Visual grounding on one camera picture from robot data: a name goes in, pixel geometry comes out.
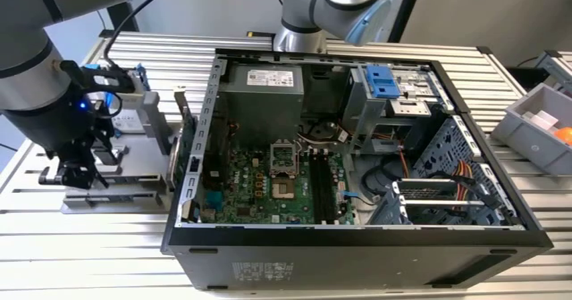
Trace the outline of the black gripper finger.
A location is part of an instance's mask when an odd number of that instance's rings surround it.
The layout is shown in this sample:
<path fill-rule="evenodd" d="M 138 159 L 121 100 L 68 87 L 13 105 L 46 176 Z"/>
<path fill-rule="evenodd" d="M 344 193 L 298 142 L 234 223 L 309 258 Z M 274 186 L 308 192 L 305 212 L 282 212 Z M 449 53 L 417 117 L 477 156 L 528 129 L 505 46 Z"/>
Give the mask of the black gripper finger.
<path fill-rule="evenodd" d="M 109 163 L 109 152 L 101 149 L 92 149 L 90 153 L 94 160 L 96 179 L 102 187 L 108 187 L 109 184 L 104 179 L 101 169 Z"/>
<path fill-rule="evenodd" d="M 106 188 L 106 180 L 97 168 L 69 167 L 61 163 L 49 165 L 38 175 L 40 185 L 61 185 L 81 190 L 89 190 L 93 185 Z"/>

